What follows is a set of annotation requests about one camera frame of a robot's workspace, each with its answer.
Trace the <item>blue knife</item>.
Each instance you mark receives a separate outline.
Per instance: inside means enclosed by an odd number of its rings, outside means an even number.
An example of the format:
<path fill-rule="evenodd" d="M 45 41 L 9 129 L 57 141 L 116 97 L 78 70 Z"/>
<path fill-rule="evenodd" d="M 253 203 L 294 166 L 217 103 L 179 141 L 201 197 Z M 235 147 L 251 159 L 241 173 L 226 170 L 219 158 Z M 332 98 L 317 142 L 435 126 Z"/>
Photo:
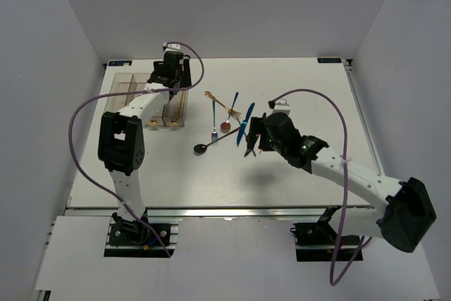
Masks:
<path fill-rule="evenodd" d="M 244 133 L 245 133 L 245 131 L 246 131 L 247 123 L 248 123 L 249 119 L 251 118 L 252 112 L 253 112 L 253 110 L 254 110 L 254 106 L 255 106 L 255 103 L 254 103 L 254 102 L 250 104 L 250 106 L 249 106 L 249 108 L 248 108 L 248 110 L 247 110 L 247 113 L 246 113 L 246 115 L 245 115 L 245 119 L 244 119 L 244 120 L 241 122 L 241 124 L 240 124 L 240 129 L 239 129 L 239 131 L 238 131 L 237 139 L 236 139 L 236 145 L 237 145 L 237 146 L 240 145 L 240 142 L 241 142 L 241 140 L 242 140 L 242 137 L 243 137 L 243 135 L 244 135 Z"/>

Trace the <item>black knife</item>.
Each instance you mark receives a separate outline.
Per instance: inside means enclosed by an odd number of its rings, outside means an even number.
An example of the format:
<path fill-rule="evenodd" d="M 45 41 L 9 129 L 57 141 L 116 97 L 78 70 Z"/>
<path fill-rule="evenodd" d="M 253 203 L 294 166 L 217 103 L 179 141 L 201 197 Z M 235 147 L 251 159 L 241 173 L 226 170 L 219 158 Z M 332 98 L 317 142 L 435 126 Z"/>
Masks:
<path fill-rule="evenodd" d="M 247 157 L 247 156 L 249 156 L 250 154 L 253 155 L 253 156 L 256 156 L 256 155 L 257 155 L 256 152 L 254 151 L 254 148 L 253 148 L 253 147 L 247 147 L 247 148 L 246 148 L 244 157 Z"/>

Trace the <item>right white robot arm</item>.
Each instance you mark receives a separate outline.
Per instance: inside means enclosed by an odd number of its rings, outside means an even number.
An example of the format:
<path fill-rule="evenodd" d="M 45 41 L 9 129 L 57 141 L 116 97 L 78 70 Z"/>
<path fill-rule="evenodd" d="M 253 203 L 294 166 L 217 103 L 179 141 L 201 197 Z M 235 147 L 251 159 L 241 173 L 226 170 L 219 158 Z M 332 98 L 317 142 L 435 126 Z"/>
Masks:
<path fill-rule="evenodd" d="M 346 162 L 327 142 L 302 135 L 283 112 L 252 117 L 247 151 L 258 147 L 277 152 L 289 165 L 325 178 L 359 196 L 369 209 L 328 207 L 316 223 L 301 228 L 302 243 L 333 244 L 343 235 L 382 238 L 402 252 L 413 252 L 437 216 L 426 186 L 416 178 L 401 181 L 378 175 L 353 161 Z"/>

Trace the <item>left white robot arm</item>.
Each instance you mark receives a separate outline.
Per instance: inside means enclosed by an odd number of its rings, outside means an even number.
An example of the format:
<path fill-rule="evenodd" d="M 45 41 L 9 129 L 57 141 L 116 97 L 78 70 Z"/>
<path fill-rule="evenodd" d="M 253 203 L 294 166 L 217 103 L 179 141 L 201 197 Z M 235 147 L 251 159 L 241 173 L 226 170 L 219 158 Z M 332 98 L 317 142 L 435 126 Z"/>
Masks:
<path fill-rule="evenodd" d="M 146 215 L 138 173 L 145 156 L 143 127 L 170 102 L 177 89 L 191 84 L 190 57 L 181 52 L 179 44 L 169 44 L 163 59 L 154 62 L 146 92 L 101 117 L 98 157 L 121 198 L 115 220 L 128 222 L 124 234 L 132 243 L 143 243 L 149 235 L 148 225 L 137 220 Z"/>

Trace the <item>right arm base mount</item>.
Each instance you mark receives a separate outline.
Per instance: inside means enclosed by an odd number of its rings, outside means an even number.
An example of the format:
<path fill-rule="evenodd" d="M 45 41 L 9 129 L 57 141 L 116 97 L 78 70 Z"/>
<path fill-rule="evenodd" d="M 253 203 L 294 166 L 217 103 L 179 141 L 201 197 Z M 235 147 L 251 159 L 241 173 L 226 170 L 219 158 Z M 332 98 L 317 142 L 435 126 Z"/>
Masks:
<path fill-rule="evenodd" d="M 295 238 L 295 252 L 297 262 L 330 262 L 335 247 L 337 233 L 328 224 L 331 217 L 340 211 L 341 207 L 328 207 L 313 223 L 294 223 L 290 232 Z M 338 251 L 338 262 L 351 259 L 359 245 L 360 237 L 356 235 L 342 236 Z"/>

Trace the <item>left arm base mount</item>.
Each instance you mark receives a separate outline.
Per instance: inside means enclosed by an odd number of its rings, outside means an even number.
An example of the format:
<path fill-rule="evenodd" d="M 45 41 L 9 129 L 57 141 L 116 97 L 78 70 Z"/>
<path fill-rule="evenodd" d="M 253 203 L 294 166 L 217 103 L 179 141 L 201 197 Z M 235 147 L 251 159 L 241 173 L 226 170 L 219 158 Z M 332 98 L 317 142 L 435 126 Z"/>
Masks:
<path fill-rule="evenodd" d="M 172 255 L 178 239 L 178 226 L 162 222 L 151 223 L 150 226 Z M 152 231 L 136 220 L 124 220 L 117 212 L 111 217 L 104 257 L 168 259 L 165 249 Z"/>

